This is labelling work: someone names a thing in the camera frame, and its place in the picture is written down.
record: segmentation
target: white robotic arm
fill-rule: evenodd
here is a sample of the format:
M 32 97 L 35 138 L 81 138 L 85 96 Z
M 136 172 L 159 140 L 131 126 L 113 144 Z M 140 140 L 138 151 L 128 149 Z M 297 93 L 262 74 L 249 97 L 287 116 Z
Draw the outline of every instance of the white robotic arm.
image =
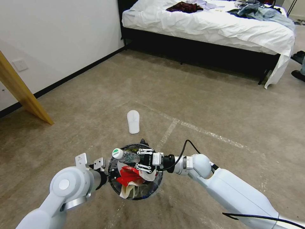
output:
M 107 182 L 105 160 L 87 167 L 86 154 L 75 157 L 76 166 L 59 171 L 52 179 L 50 193 L 42 205 L 27 214 L 17 229 L 60 229 L 66 220 L 66 211 L 90 198 L 93 192 Z
M 224 215 L 233 219 L 239 219 L 250 228 L 292 229 L 300 228 L 299 226 L 304 228 L 305 226 L 305 223 L 280 216 L 265 195 L 230 171 L 219 168 L 203 154 L 181 157 L 175 165 L 173 172 L 188 175 L 197 181 L 230 213 L 224 213 Z

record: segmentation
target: electrical socket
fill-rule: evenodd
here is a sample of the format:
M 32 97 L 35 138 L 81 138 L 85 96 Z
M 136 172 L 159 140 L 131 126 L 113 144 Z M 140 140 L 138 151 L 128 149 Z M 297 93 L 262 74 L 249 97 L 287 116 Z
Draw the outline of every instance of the electrical socket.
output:
M 24 59 L 15 60 L 13 61 L 13 64 L 15 65 L 15 67 L 19 72 L 28 69 L 28 66 L 26 65 Z

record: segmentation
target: bed leg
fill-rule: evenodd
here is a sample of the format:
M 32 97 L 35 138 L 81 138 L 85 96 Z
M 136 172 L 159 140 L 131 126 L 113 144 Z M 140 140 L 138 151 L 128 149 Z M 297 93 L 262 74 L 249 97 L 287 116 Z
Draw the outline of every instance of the bed leg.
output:
M 126 39 L 125 38 L 123 38 L 123 42 L 124 42 L 124 48 L 127 51 L 127 43 L 126 43 Z
M 267 76 L 267 74 L 268 74 L 269 71 L 270 71 L 269 69 L 266 69 L 266 70 L 264 71 L 264 74 L 261 76 L 261 78 L 260 78 L 260 80 L 259 80 L 259 82 L 258 82 L 258 85 L 261 85 L 261 83 L 264 81 L 264 79 L 265 79 L 265 77 Z

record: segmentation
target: dark red clothing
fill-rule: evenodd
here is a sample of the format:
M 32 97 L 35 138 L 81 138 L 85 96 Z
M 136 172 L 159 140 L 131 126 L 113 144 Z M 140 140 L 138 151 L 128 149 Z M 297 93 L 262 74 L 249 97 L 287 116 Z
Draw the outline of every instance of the dark red clothing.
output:
M 203 9 L 200 6 L 198 6 L 197 4 L 179 2 L 176 5 L 171 6 L 170 8 L 167 8 L 166 10 L 170 11 L 170 12 L 181 11 L 181 12 L 185 12 L 185 13 L 194 13 L 197 10 L 203 10 Z

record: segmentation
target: black bed frame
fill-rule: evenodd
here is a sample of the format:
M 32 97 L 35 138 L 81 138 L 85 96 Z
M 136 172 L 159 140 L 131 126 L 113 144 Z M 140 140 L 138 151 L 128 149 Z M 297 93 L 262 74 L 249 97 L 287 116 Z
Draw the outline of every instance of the black bed frame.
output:
M 260 85 L 268 72 L 276 66 L 279 54 L 271 55 L 262 52 L 254 52 L 245 49 L 232 48 L 190 39 L 178 38 L 153 32 L 125 28 L 122 25 L 122 14 L 130 9 L 137 0 L 118 0 L 121 34 L 125 48 L 127 40 L 131 44 L 137 44 L 142 48 L 164 51 L 183 62 L 196 61 L 198 59 L 206 66 L 216 66 L 233 71 L 242 71 L 259 76 Z

